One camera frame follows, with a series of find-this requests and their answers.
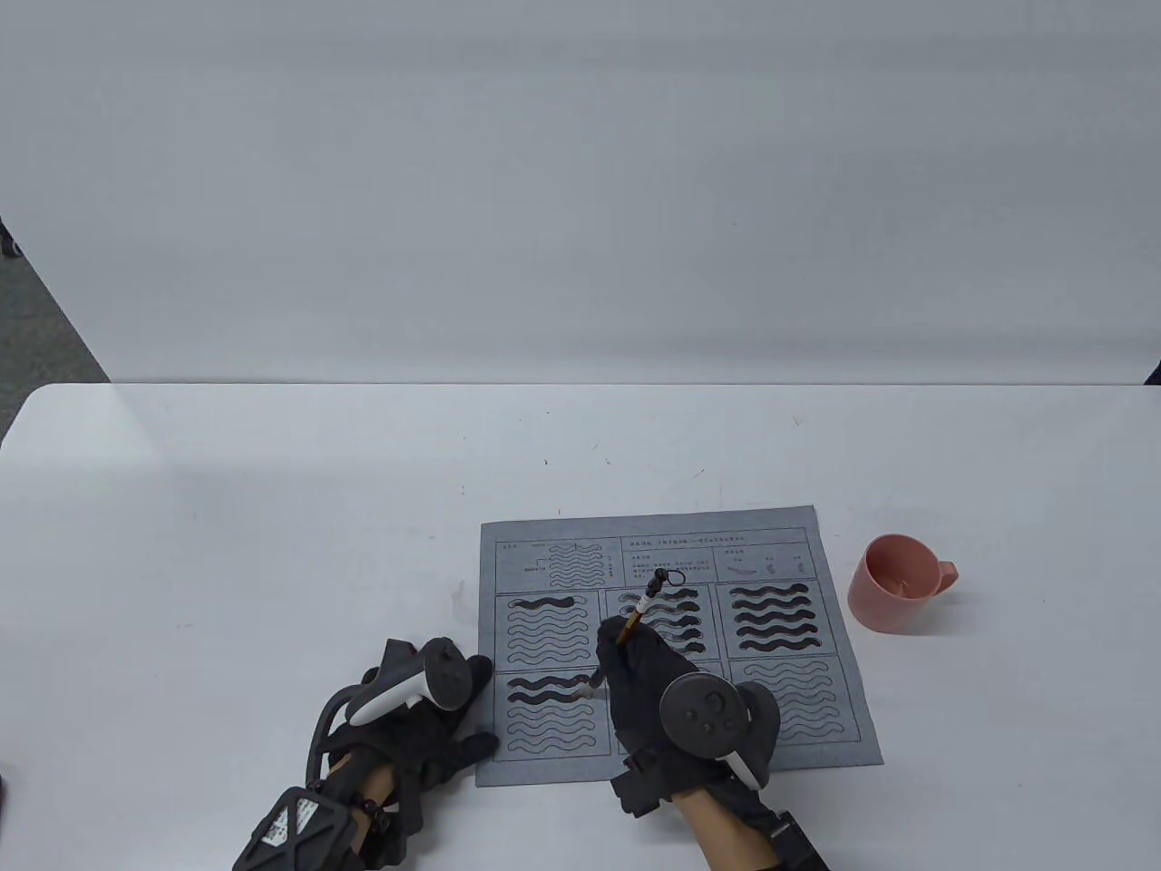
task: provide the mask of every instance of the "gloved hand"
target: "gloved hand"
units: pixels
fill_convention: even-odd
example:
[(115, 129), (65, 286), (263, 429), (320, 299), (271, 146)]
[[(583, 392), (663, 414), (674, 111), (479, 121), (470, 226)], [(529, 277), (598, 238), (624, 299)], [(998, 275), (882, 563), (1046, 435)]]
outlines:
[[(383, 665), (414, 654), (412, 645), (389, 641)], [(499, 739), (490, 732), (455, 739), (455, 732), (463, 722), (471, 703), (492, 677), (492, 662), (486, 656), (469, 657), (468, 667), (471, 670), (471, 692), (462, 707), (444, 711), (424, 698), (413, 706), (402, 705), (363, 726), (344, 724), (319, 741), (319, 749), (329, 754), (331, 765), (347, 754), (362, 753), (361, 758), (369, 758), (369, 763), (365, 762), (362, 768), (366, 769), (368, 764), (390, 765), (394, 770), (395, 791), (385, 804), (397, 804), (398, 809), (390, 815), (389, 825), (373, 827), (368, 833), (360, 850), (368, 868), (399, 864), (406, 856), (406, 838), (424, 825), (420, 794), (488, 758), (499, 747)], [(362, 683), (374, 681), (377, 671), (378, 669), (370, 669), (363, 675)], [(349, 775), (356, 783), (363, 776), (365, 772)]]
[(597, 631), (597, 658), (608, 685), (616, 739), (630, 755), (642, 754), (646, 764), (656, 765), (664, 798), (728, 778), (729, 766), (678, 749), (661, 722), (665, 688), (697, 667), (644, 624), (618, 647), (625, 622), (623, 617), (611, 617)]
[[(446, 784), (460, 771), (483, 762), (499, 747), (499, 739), (490, 732), (477, 732), (462, 741), (454, 737), (468, 708), (492, 679), (492, 661), (486, 656), (469, 656), (471, 694), (463, 707), (444, 711), (428, 699), (413, 707), (403, 706), (378, 718), (370, 727), (381, 740), (396, 748), (391, 757), (396, 777), (412, 773), (421, 792)], [(363, 683), (375, 679), (377, 669), (363, 675)]]

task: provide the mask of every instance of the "pink mug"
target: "pink mug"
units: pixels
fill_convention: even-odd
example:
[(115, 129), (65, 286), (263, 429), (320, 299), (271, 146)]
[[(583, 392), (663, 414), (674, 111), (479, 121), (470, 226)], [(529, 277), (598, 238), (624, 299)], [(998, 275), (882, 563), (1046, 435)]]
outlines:
[(867, 545), (846, 602), (868, 629), (899, 632), (958, 578), (954, 563), (940, 562), (922, 541), (880, 535)]

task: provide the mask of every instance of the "human forearm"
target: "human forearm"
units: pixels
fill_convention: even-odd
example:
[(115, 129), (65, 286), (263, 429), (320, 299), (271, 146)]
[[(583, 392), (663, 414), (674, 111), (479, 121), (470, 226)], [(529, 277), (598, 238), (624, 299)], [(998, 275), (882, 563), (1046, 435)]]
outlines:
[(714, 801), (704, 789), (673, 797), (690, 823), (711, 871), (762, 871), (778, 868), (770, 840)]
[[(342, 768), (349, 758), (349, 756), (344, 756), (331, 770), (337, 771)], [(372, 771), (359, 789), (360, 796), (370, 799), (376, 805), (385, 802), (392, 792), (395, 792), (395, 769), (391, 765), (383, 765)], [(362, 842), (367, 838), (367, 833), (370, 830), (370, 818), (359, 809), (353, 809), (351, 815), (354, 818), (355, 826), (359, 827), (351, 849), (359, 852), (362, 849)]]

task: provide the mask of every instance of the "gray paper sheet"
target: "gray paper sheet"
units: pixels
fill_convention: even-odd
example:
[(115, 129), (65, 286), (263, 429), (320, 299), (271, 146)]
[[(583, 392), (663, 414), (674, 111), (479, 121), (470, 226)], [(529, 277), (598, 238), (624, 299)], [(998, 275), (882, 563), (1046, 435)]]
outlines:
[(625, 770), (605, 693), (574, 700), (597, 627), (656, 567), (680, 569), (646, 621), (698, 668), (774, 693), (772, 770), (882, 763), (813, 506), (488, 524), (479, 650), (496, 663), (482, 724), (500, 737), (477, 786), (606, 780)]

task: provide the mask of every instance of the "mug handle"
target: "mug handle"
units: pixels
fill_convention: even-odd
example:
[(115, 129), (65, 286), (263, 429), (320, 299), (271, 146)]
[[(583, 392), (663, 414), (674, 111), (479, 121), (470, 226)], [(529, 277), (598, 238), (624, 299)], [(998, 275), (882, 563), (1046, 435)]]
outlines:
[(936, 590), (936, 596), (950, 589), (953, 583), (959, 581), (959, 569), (956, 568), (953, 562), (939, 561), (939, 589)]

